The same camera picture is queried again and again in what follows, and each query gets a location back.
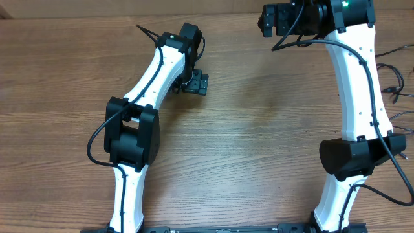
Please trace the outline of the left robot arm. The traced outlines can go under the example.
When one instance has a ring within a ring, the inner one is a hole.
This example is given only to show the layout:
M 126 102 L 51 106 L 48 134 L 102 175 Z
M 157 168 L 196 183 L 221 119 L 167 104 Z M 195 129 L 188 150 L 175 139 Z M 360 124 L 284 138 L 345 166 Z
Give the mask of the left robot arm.
M 86 148 L 91 162 L 114 170 L 114 212 L 102 232 L 144 231 L 144 183 L 160 148 L 161 103 L 169 91 L 204 96 L 208 88 L 208 75 L 195 68 L 205 48 L 198 26 L 184 23 L 178 34 L 141 30 L 155 44 L 154 57 L 130 92 L 108 101 Z

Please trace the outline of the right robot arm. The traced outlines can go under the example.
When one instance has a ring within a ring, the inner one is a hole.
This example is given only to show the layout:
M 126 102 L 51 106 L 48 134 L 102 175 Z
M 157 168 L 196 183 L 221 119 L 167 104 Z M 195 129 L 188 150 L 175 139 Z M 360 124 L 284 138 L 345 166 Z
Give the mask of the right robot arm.
M 342 108 L 342 136 L 320 143 L 327 173 L 318 206 L 308 223 L 280 223 L 278 232 L 366 232 L 349 214 L 374 169 L 406 149 L 393 131 L 378 80 L 375 9 L 370 0 L 290 1 L 267 4 L 257 22 L 265 37 L 278 35 L 274 50 L 324 44 L 334 67 Z

